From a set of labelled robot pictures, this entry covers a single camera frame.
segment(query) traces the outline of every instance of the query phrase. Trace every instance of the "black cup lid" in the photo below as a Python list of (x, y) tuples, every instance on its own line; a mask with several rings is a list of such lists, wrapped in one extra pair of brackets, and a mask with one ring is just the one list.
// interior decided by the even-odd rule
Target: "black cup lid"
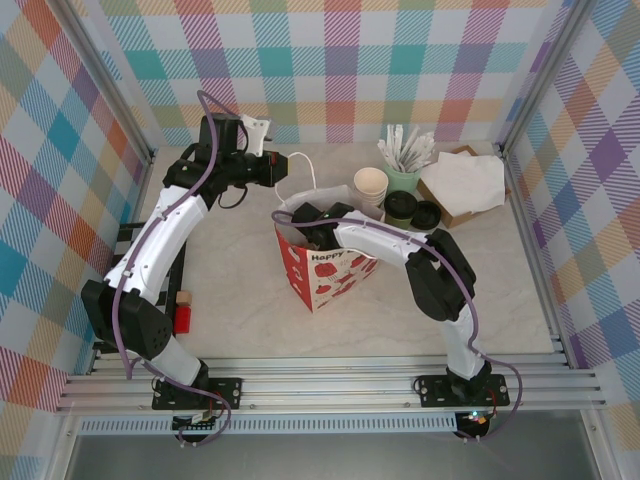
[(411, 226), (418, 230), (431, 230), (438, 226), (442, 212), (438, 205), (427, 200), (418, 202), (418, 210), (411, 220)]
[(416, 197), (407, 192), (391, 192), (384, 200), (384, 210), (393, 218), (406, 220), (413, 217), (418, 208)]

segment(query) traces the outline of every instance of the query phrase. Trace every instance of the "white napkin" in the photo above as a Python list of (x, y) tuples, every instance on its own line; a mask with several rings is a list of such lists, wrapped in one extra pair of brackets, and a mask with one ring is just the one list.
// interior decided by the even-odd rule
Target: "white napkin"
[(472, 157), (441, 152), (420, 178), (454, 217), (503, 205), (504, 164), (494, 155)]

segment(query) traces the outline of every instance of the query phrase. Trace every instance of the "white bag handle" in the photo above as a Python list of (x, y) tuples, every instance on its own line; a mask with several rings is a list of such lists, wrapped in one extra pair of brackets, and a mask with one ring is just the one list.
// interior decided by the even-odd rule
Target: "white bag handle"
[[(318, 187), (316, 185), (316, 172), (313, 169), (313, 163), (311, 163), (311, 159), (306, 154), (304, 154), (302, 152), (293, 152), (293, 153), (289, 154), (289, 158), (293, 157), (294, 155), (301, 155), (301, 156), (303, 156), (304, 158), (307, 159), (307, 162), (309, 162), (309, 168), (311, 169), (311, 179), (313, 180), (313, 189), (317, 190)], [(276, 183), (276, 185), (274, 187), (274, 191), (276, 192), (276, 196), (280, 199), (280, 201), (282, 203), (284, 203), (283, 198), (278, 193), (278, 184), (277, 183)]]

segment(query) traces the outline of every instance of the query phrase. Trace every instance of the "red and white gift bag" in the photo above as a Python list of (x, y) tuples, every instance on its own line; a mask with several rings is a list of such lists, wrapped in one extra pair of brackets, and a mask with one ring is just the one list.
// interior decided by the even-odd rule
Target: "red and white gift bag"
[[(381, 210), (363, 204), (346, 185), (298, 193), (285, 200), (279, 210), (293, 213), (305, 202), (321, 211), (342, 202), (374, 220), (382, 218)], [(318, 252), (306, 248), (311, 246), (295, 228), (276, 225), (275, 229), (289, 283), (312, 312), (348, 292), (371, 275), (377, 266), (375, 258), (352, 250), (341, 248)]]

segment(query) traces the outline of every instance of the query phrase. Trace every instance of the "white countertop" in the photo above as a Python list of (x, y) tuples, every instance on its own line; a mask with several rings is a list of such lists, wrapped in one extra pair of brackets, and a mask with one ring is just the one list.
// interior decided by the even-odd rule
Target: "white countertop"
[[(492, 153), (490, 144), (472, 144)], [(380, 167), (375, 144), (306, 144), (319, 187), (350, 184), (364, 166)], [(166, 169), (182, 148), (158, 152), (140, 218), (158, 198)], [(282, 180), (286, 198), (311, 188), (307, 162), (293, 157)], [(239, 198), (231, 188), (223, 204)], [(418, 310), (404, 270), (380, 265), (348, 294), (312, 314), (290, 287), (270, 213), (272, 189), (251, 185), (233, 210), (214, 207), (192, 232), (182, 287), (193, 294), (191, 331), (178, 340), (198, 357), (403, 356), (445, 353), (438, 322)], [(489, 353), (551, 352), (545, 322), (510, 206), (451, 231), (476, 272), (480, 341)]]

